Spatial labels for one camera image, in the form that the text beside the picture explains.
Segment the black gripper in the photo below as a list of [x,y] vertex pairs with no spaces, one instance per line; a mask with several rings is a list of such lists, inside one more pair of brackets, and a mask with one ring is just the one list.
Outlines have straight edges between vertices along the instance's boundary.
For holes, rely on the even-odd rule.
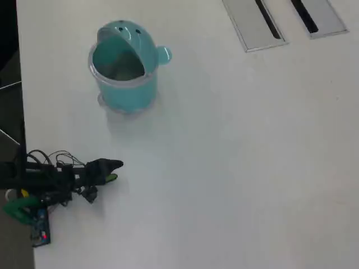
[[74,186],[75,188],[81,188],[93,185],[106,185],[118,178],[118,175],[113,172],[123,167],[123,165],[123,161],[120,160],[101,158],[88,162],[83,166],[74,166]]

